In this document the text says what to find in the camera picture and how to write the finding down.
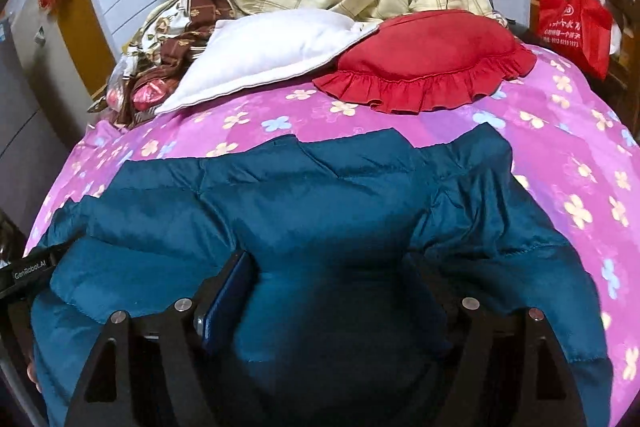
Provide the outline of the teal padded jacket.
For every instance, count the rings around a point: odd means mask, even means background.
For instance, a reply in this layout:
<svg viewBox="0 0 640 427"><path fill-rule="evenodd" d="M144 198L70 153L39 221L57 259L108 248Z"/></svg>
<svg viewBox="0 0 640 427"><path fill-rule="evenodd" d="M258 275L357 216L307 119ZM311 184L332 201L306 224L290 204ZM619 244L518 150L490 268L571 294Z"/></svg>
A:
<svg viewBox="0 0 640 427"><path fill-rule="evenodd" d="M259 277L220 361L223 421L402 425L429 412L442 336L412 324L400 271L419 254L491 311L544 311L587 423L606 425L613 369L597 287L512 159L481 124L422 148L384 130L126 162L101 195L59 209L38 243L67 249L32 305L50 423L64 423L114 311L163 311L246 251Z"/></svg>

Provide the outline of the grey wardrobe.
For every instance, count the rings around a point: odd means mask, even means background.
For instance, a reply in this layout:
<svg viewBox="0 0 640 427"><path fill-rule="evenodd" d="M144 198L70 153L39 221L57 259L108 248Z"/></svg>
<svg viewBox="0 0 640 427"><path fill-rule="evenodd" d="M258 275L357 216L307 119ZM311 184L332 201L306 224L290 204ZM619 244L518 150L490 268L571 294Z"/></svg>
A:
<svg viewBox="0 0 640 427"><path fill-rule="evenodd" d="M11 25L1 20L0 205L22 233L35 223L68 148L44 115L17 55Z"/></svg>

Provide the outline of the pink floral bed sheet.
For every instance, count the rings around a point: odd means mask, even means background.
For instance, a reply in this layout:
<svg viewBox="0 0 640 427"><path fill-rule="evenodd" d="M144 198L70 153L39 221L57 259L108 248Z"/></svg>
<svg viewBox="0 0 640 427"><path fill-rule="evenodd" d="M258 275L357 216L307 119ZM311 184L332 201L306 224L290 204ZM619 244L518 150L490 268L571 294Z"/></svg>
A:
<svg viewBox="0 0 640 427"><path fill-rule="evenodd" d="M128 161L241 154L283 135L303 143L384 130L417 148L444 145L481 124L512 148L512 176L577 251L597 287L613 380L611 426L639 389L639 149L576 66L536 49L536 65L494 95L455 110L386 115L333 100L299 80L163 115L130 131L106 122L73 149L43 202L28 245L68 202L99 196Z"/></svg>

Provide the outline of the white pillow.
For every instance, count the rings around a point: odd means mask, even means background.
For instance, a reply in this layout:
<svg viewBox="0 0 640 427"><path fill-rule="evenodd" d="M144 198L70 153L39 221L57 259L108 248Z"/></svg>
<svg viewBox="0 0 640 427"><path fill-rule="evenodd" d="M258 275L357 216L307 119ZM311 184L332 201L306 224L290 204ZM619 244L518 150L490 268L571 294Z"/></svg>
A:
<svg viewBox="0 0 640 427"><path fill-rule="evenodd" d="M378 30L322 9L281 10L216 23L203 53L157 116L245 89L300 77L331 63Z"/></svg>

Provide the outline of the red ruffled pillow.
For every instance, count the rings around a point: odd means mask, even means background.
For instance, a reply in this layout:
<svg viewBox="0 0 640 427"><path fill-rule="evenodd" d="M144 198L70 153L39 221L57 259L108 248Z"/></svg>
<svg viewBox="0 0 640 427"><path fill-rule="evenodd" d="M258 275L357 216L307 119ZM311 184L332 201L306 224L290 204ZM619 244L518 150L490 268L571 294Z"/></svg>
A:
<svg viewBox="0 0 640 427"><path fill-rule="evenodd" d="M386 114L455 109L527 76L532 51L509 29L462 10L394 17L312 80L338 101Z"/></svg>

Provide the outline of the red shopping bag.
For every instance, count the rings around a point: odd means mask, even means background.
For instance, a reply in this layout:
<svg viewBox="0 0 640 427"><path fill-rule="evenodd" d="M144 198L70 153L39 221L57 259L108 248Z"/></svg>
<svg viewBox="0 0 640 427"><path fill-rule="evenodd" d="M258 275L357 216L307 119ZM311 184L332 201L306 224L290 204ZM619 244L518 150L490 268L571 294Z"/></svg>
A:
<svg viewBox="0 0 640 427"><path fill-rule="evenodd" d="M612 23L598 0L539 0L537 36L597 80L608 73Z"/></svg>

